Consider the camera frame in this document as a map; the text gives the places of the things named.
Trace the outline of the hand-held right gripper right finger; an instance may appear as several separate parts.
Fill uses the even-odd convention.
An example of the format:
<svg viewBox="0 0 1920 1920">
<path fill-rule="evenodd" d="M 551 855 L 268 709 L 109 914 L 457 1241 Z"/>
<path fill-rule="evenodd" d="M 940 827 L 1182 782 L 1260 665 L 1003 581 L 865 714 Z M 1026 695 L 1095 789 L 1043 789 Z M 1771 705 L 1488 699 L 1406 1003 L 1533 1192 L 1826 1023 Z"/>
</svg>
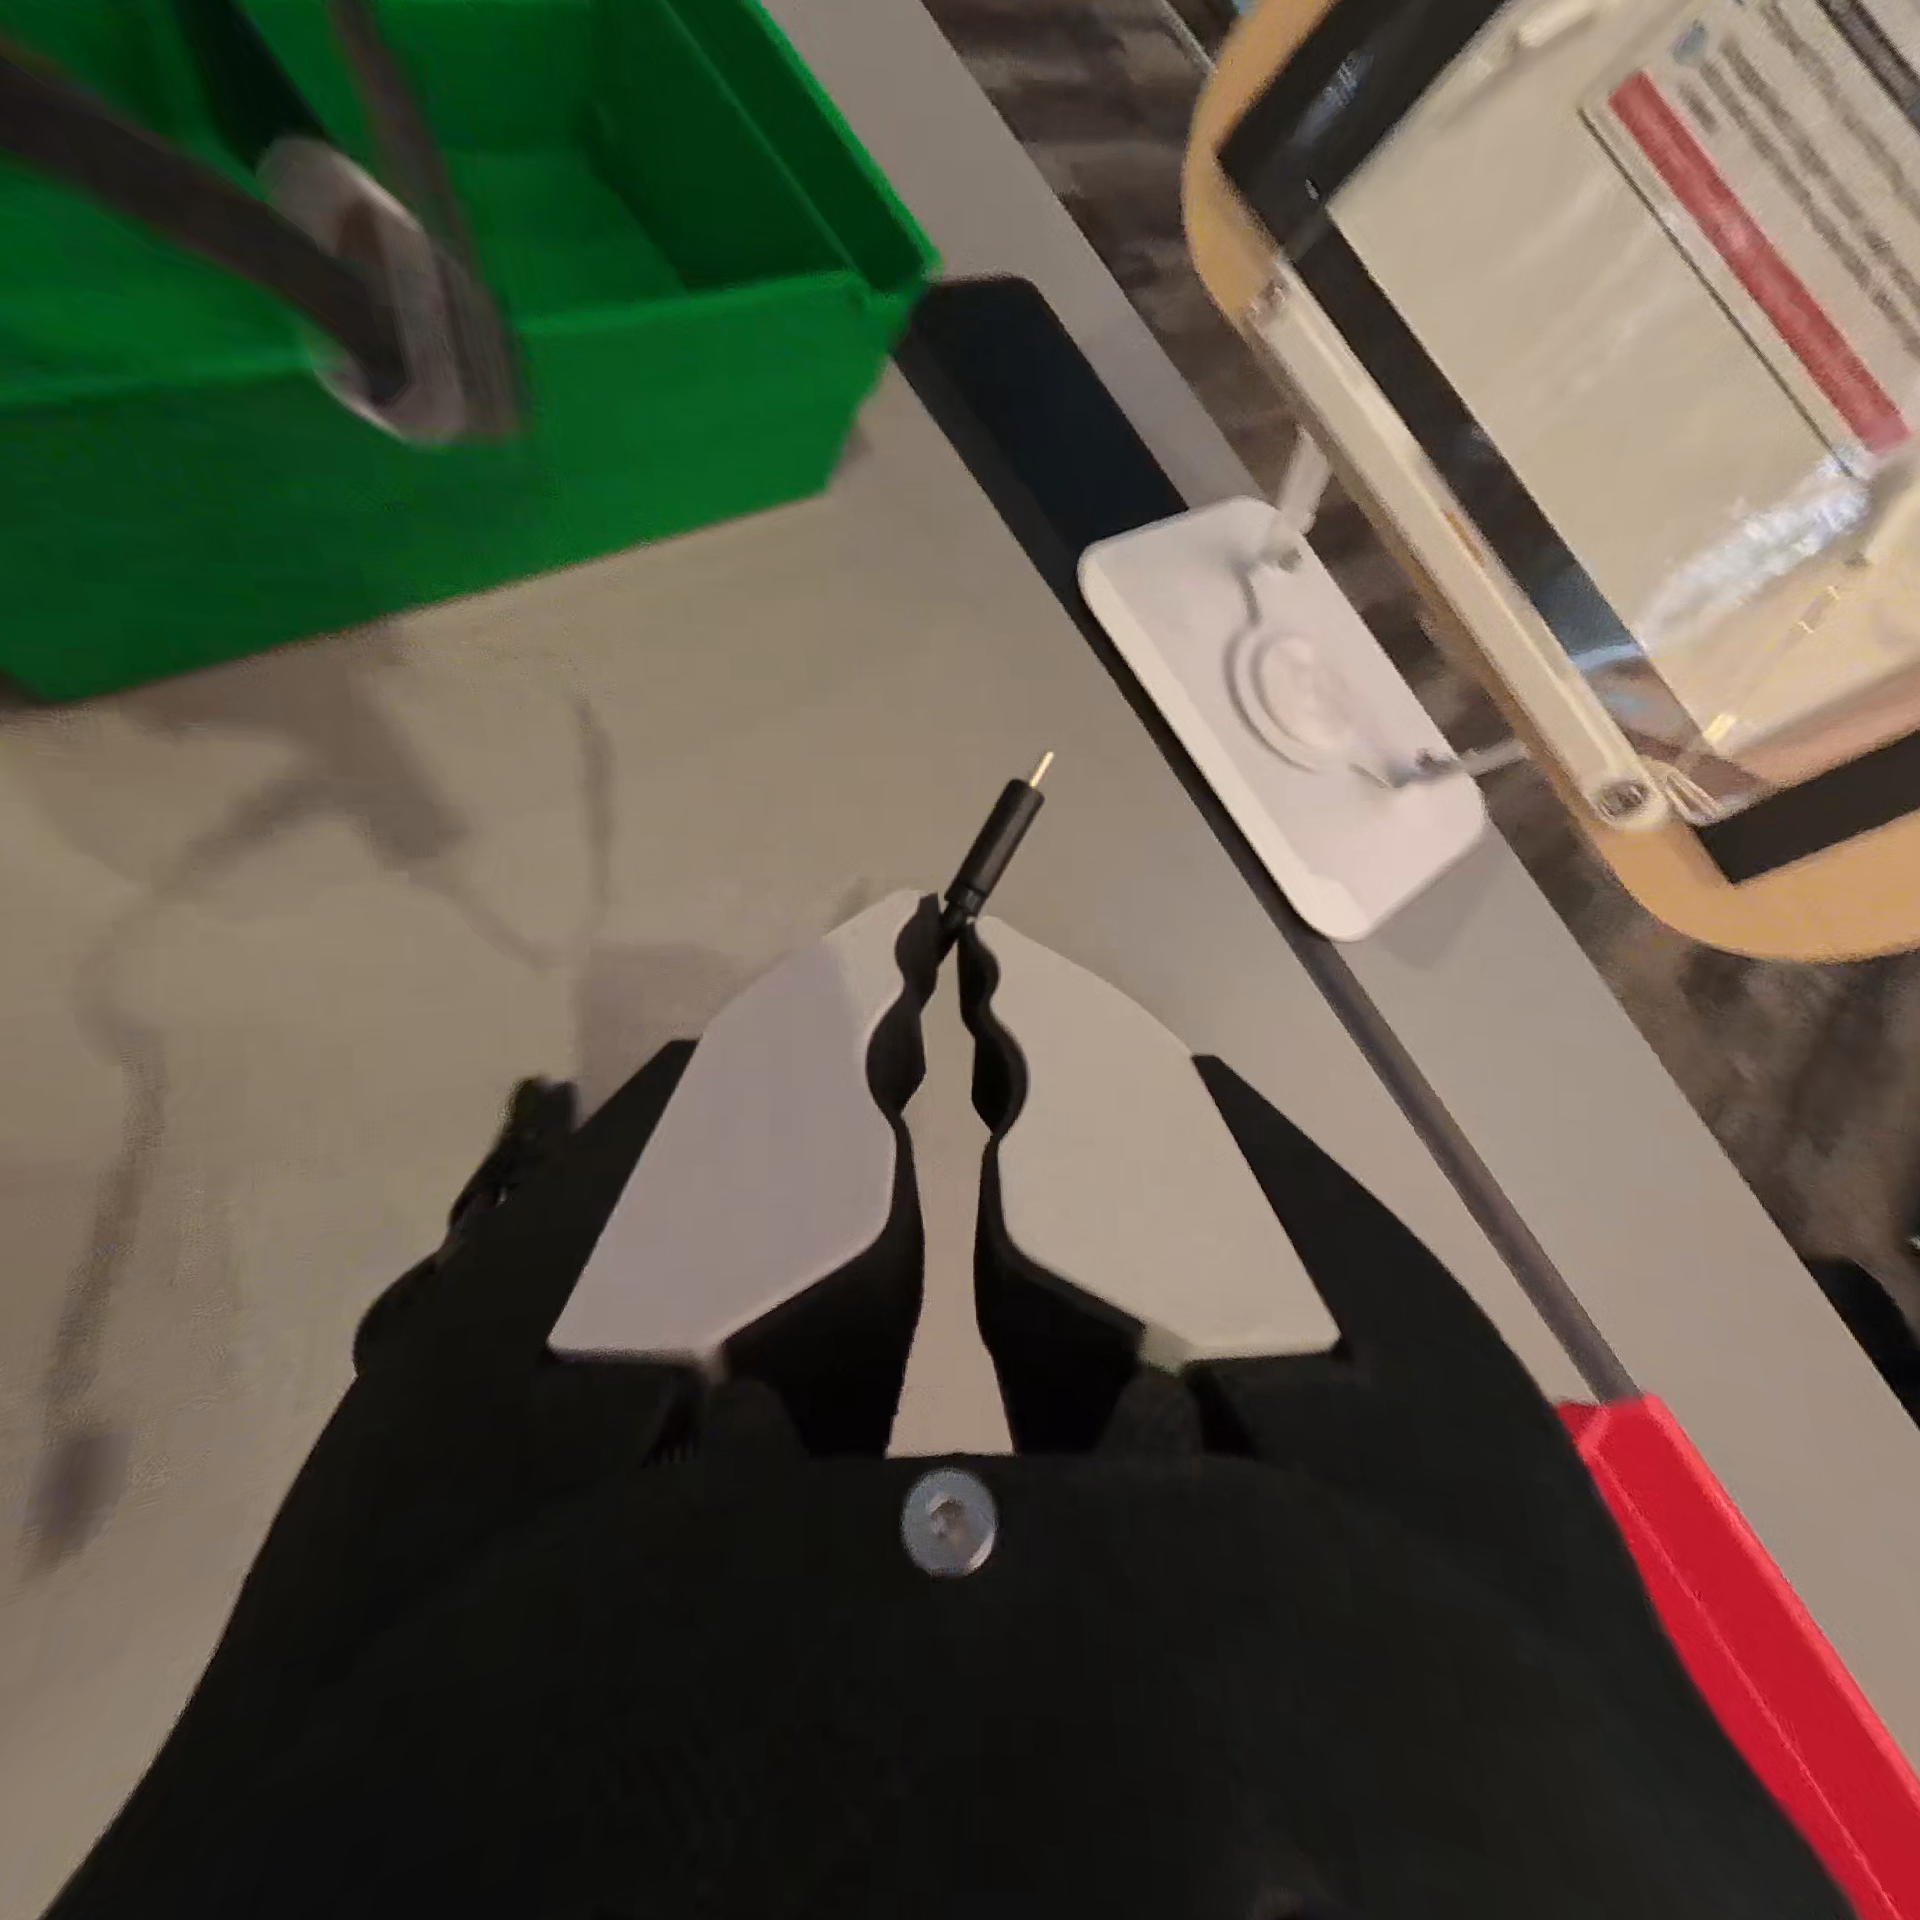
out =
<svg viewBox="0 0 1920 1920">
<path fill-rule="evenodd" d="M 1004 921 L 957 958 L 987 1127 L 972 1308 L 1013 1448 L 1091 1453 L 1143 1371 L 1331 1355 L 1337 1320 L 1189 1044 Z"/>
</svg>

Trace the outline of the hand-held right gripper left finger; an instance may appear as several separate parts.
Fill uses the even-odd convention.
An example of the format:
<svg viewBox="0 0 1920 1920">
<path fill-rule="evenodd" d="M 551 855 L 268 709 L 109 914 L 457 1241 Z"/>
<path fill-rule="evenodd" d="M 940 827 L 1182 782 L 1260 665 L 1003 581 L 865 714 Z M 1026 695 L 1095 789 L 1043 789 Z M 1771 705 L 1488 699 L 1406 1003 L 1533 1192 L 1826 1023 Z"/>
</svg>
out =
<svg viewBox="0 0 1920 1920">
<path fill-rule="evenodd" d="M 549 1336 L 750 1381 L 819 1457 L 883 1457 L 927 1290 L 905 1123 L 945 908 L 901 890 L 792 950 L 692 1044 Z"/>
</svg>

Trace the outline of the red storage bin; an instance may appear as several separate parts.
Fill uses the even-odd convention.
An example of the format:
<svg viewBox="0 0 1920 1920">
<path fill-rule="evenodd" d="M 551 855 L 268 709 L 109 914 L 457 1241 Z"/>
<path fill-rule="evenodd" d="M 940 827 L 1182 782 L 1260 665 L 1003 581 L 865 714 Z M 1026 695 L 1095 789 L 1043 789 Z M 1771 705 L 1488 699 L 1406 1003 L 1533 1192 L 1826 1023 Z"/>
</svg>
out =
<svg viewBox="0 0 1920 1920">
<path fill-rule="evenodd" d="M 1919 1780 L 1664 1403 L 1560 1403 L 1644 1592 L 1722 1731 L 1865 1918 L 1919 1914 Z"/>
</svg>

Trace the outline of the green storage bin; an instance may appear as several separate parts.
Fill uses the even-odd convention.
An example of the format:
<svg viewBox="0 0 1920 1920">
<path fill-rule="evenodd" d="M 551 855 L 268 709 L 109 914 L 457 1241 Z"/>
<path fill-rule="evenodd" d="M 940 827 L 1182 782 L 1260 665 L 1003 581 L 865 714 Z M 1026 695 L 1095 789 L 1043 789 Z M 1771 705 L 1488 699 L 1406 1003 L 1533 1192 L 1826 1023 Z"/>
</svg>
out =
<svg viewBox="0 0 1920 1920">
<path fill-rule="evenodd" d="M 241 4 L 378 157 L 324 4 Z M 243 660 L 820 493 L 935 249 L 759 4 L 370 4 L 523 383 L 413 444 L 298 314 L 4 157 L 2 665 L 49 703 Z M 4 4 L 37 55 L 253 187 L 173 4 Z"/>
</svg>

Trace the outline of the grey usb hub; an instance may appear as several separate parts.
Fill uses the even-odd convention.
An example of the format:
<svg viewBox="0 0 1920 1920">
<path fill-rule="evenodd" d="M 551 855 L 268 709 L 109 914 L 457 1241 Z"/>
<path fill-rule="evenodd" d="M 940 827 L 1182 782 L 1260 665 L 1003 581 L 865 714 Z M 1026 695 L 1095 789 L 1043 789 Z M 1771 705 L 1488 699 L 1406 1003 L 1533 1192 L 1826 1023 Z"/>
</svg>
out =
<svg viewBox="0 0 1920 1920">
<path fill-rule="evenodd" d="M 171 4 L 243 187 L 43 56 L 4 48 L 4 158 L 293 310 L 322 389 L 389 436 L 515 439 L 515 330 L 444 157 L 373 4 L 324 4 L 393 185 L 353 161 L 241 4 Z"/>
</svg>

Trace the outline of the white tablet stand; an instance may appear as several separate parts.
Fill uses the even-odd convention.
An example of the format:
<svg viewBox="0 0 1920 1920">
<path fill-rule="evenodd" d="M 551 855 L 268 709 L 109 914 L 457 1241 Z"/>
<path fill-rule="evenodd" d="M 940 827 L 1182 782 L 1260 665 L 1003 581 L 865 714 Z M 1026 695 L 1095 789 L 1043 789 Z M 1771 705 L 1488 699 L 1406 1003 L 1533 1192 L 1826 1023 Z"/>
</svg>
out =
<svg viewBox="0 0 1920 1920">
<path fill-rule="evenodd" d="M 1370 939 L 1475 850 L 1480 781 L 1528 750 L 1598 827 L 1667 827 L 1657 772 L 1291 265 L 1247 328 L 1309 419 L 1278 495 L 1097 540 L 1076 586 L 1287 904 L 1333 942 Z M 1311 552 L 1337 467 L 1491 668 L 1518 747 L 1453 750 Z"/>
</svg>

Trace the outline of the wood-edged black board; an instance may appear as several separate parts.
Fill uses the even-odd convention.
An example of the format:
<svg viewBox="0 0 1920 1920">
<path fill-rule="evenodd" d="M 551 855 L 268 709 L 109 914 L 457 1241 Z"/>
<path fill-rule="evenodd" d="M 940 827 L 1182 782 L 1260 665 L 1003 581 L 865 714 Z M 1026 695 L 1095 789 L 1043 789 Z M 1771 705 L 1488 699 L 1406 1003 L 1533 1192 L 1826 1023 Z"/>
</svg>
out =
<svg viewBox="0 0 1920 1920">
<path fill-rule="evenodd" d="M 1476 614 L 1494 613 L 1493 552 L 1453 504 L 1388 479 L 1381 431 L 1363 427 L 1381 393 L 1305 295 L 1276 295 L 1278 276 L 1257 217 L 1239 200 L 1220 148 L 1257 99 L 1289 68 L 1331 4 L 1266 2 L 1241 13 L 1212 59 L 1194 108 L 1180 176 L 1184 238 L 1212 307 L 1247 342 L 1303 433 L 1399 567 L 1442 660 L 1500 714 L 1525 747 L 1560 817 L 1657 922 L 1755 958 L 1855 962 L 1919 946 L 1917 817 L 1813 853 L 1766 876 L 1730 880 L 1702 836 L 1676 823 L 1605 823 L 1514 693 Z"/>
</svg>

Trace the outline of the black rectangular pad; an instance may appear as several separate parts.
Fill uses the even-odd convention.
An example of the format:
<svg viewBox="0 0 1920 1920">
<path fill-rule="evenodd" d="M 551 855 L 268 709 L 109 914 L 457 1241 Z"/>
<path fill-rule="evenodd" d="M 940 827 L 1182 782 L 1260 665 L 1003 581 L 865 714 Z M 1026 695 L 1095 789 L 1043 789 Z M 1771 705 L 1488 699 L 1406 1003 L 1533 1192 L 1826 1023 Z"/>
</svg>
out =
<svg viewBox="0 0 1920 1920">
<path fill-rule="evenodd" d="M 1075 559 L 1189 502 L 1045 292 L 1023 276 L 937 283 L 899 348 L 940 424 L 987 459 Z"/>
</svg>

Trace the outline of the laminated instruction sheet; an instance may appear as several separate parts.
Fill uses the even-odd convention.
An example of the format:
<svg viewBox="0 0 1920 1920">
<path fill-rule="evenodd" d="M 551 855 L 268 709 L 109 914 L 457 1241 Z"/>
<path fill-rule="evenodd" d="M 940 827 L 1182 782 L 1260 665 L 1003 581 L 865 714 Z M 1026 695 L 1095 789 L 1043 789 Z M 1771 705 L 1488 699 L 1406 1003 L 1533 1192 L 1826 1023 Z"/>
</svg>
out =
<svg viewBox="0 0 1920 1920">
<path fill-rule="evenodd" d="M 1333 199 L 1698 825 L 1917 813 L 1917 78 L 1914 2 L 1500 4 Z"/>
</svg>

